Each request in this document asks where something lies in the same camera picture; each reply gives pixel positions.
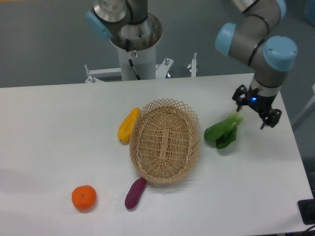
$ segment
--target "blue joint cap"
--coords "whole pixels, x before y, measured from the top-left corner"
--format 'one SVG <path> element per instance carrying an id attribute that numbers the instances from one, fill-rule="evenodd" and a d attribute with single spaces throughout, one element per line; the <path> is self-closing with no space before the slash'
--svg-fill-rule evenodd
<path id="1" fill-rule="evenodd" d="M 266 41 L 263 55 L 266 62 L 275 70 L 289 71 L 295 63 L 297 46 L 288 37 L 274 36 Z"/>
<path id="2" fill-rule="evenodd" d="M 92 31 L 101 39 L 108 40 L 113 37 L 108 28 L 92 12 L 88 11 L 85 19 Z"/>
<path id="3" fill-rule="evenodd" d="M 230 48 L 231 48 L 235 28 L 236 28 L 235 24 L 226 23 L 220 29 L 216 38 L 216 42 L 215 42 L 216 49 L 226 56 L 230 54 Z"/>
<path id="4" fill-rule="evenodd" d="M 277 3 L 280 7 L 280 12 L 281 12 L 281 18 L 280 20 L 282 20 L 282 18 L 284 17 L 285 13 L 286 13 L 286 4 L 284 0 L 277 0 Z"/>

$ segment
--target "metal cylinder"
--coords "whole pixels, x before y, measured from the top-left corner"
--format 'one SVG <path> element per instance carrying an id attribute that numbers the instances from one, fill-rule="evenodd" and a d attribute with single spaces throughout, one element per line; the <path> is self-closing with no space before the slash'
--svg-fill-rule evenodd
<path id="1" fill-rule="evenodd" d="M 126 13 L 126 0 L 94 0 L 94 11 L 103 20 L 107 22 L 121 21 Z"/>

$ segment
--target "orange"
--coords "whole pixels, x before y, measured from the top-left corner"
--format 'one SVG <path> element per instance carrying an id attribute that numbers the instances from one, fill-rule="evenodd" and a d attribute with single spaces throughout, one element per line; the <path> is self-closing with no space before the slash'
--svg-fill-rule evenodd
<path id="1" fill-rule="evenodd" d="M 96 202 L 96 191 L 89 185 L 77 187 L 72 192 L 72 203 L 78 210 L 88 210 Z"/>

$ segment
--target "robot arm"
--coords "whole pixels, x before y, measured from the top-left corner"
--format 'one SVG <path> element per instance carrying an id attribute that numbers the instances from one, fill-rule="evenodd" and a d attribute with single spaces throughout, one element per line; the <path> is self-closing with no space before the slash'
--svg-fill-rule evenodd
<path id="1" fill-rule="evenodd" d="M 226 56 L 255 70 L 249 89 L 241 85 L 232 99 L 238 105 L 248 105 L 263 121 L 261 129 L 274 127 L 281 111 L 271 105 L 297 56 L 296 44 L 287 37 L 274 36 L 265 40 L 286 12 L 284 0 L 233 0 L 245 15 L 239 26 L 225 24 L 216 38 L 216 48 Z"/>

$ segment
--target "gray floor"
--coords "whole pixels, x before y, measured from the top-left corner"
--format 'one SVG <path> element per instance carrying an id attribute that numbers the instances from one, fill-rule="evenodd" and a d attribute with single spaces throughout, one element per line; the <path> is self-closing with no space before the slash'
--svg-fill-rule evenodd
<path id="1" fill-rule="evenodd" d="M 296 66 L 281 90 L 292 120 L 313 96 L 315 27 L 304 17 L 306 0 L 286 0 L 288 11 L 271 35 L 292 38 L 299 47 Z M 115 49 L 85 23 L 92 0 L 25 0 L 0 3 L 0 88 L 83 83 L 90 69 L 119 67 Z M 220 28 L 243 16 L 230 0 L 149 0 L 163 26 L 157 62 L 175 60 L 173 77 L 186 71 L 197 52 L 199 76 L 253 72 L 214 48 Z M 315 172 L 315 113 L 295 132 L 307 172 Z"/>

